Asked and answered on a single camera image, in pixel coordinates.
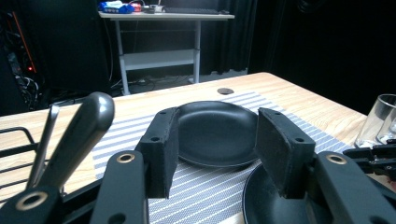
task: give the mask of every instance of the table surface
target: table surface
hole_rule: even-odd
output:
[[[171,20],[171,21],[223,21],[234,19],[234,15],[210,15],[210,14],[179,14],[179,13],[145,13],[133,12],[130,14],[105,13],[99,11],[99,16],[113,21],[150,21],[150,20]]]
[[[234,92],[255,91],[273,103],[283,107],[290,113],[318,127],[323,132],[351,145],[356,138],[366,116],[343,105],[339,105],[318,94],[294,85],[282,78],[268,73],[258,73],[241,77],[225,78],[199,84],[176,87],[160,91],[149,91],[114,98],[116,104],[115,119],[128,119],[183,105],[188,102],[217,100],[223,97],[218,89],[228,88]],[[52,137],[49,142],[47,158],[57,146],[67,124],[73,118],[79,105],[61,107]],[[36,141],[39,141],[48,109],[19,115],[0,117],[0,129],[25,127]],[[0,134],[1,149],[28,144],[21,133]],[[33,161],[34,153],[3,158],[1,169]],[[27,178],[29,169],[21,169],[13,175],[1,174],[2,182]],[[88,155],[65,184],[65,191],[71,192],[95,180],[92,155]],[[13,188],[0,189],[0,199],[12,196],[24,189],[25,183]],[[237,214],[224,223],[243,222],[241,214]]]

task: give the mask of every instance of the black plate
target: black plate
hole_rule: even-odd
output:
[[[242,106],[200,101],[180,108],[179,157],[206,167],[238,167],[257,160],[257,115]]]
[[[247,224],[309,223],[305,200],[281,198],[261,164],[247,178],[242,208]]]

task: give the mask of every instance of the striped placemat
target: striped placemat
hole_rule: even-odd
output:
[[[342,152],[350,148],[257,92],[234,93],[218,100],[241,105],[256,114],[259,107],[283,113],[316,141],[316,152]],[[106,163],[113,154],[134,149],[154,116],[114,120],[103,139],[92,150],[97,178],[103,177]],[[247,168],[230,170],[202,168],[179,161],[169,199],[148,200],[150,223],[219,223],[241,212],[245,182],[259,164],[260,161],[256,161]]]

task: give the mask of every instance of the black metal bracket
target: black metal bracket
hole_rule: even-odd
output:
[[[107,162],[102,179],[63,195],[27,189],[0,209],[2,223],[149,223],[148,198],[167,198],[178,159],[178,109],[157,113],[135,150]]]
[[[396,144],[387,144],[343,151],[353,159],[366,174],[386,175],[396,181]]]
[[[348,156],[330,151],[316,154],[314,149],[315,142],[286,116],[259,109],[256,152],[279,194],[277,203],[267,204],[273,206],[267,208],[271,215],[279,211],[286,216],[288,204],[299,200],[304,203],[296,209],[307,223],[394,223],[396,197],[385,197]]]

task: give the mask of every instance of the clear drinking glass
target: clear drinking glass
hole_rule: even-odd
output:
[[[355,147],[372,147],[386,144],[396,134],[396,95],[377,97],[355,141]]]

